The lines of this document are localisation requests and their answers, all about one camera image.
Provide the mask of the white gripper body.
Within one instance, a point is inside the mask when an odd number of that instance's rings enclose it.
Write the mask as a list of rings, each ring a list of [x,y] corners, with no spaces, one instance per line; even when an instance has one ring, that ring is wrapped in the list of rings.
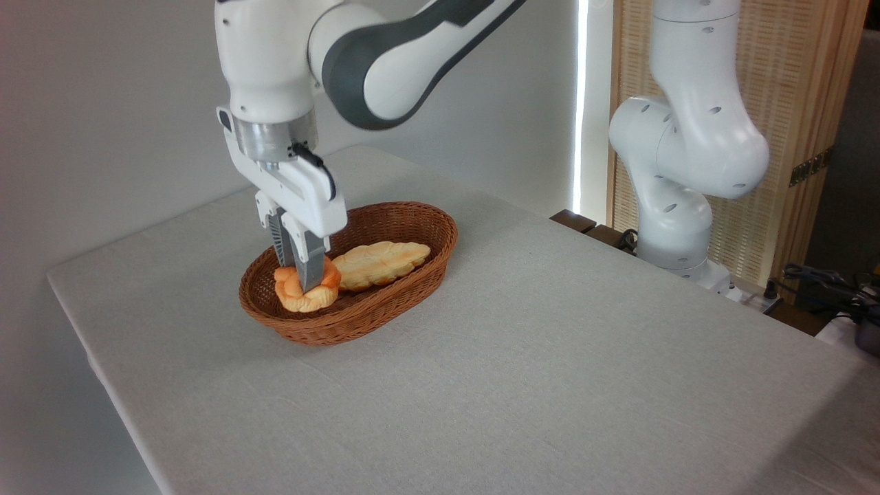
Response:
[[[232,112],[217,107],[232,163],[258,192],[265,192],[285,212],[320,238],[336,234],[348,223],[348,210],[336,191],[333,176],[320,158],[295,154],[268,161],[246,157],[240,150]]]

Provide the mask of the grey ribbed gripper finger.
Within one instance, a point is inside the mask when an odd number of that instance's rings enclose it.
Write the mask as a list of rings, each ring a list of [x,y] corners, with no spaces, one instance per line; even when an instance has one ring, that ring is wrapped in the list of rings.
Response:
[[[272,237],[274,253],[278,263],[282,267],[295,266],[296,253],[292,238],[283,225],[285,210],[268,197],[265,192],[255,194],[256,207],[261,225],[267,229]]]
[[[296,275],[304,294],[320,285],[324,276],[326,239],[306,229],[292,214],[283,214],[283,225],[288,231],[296,253]]]

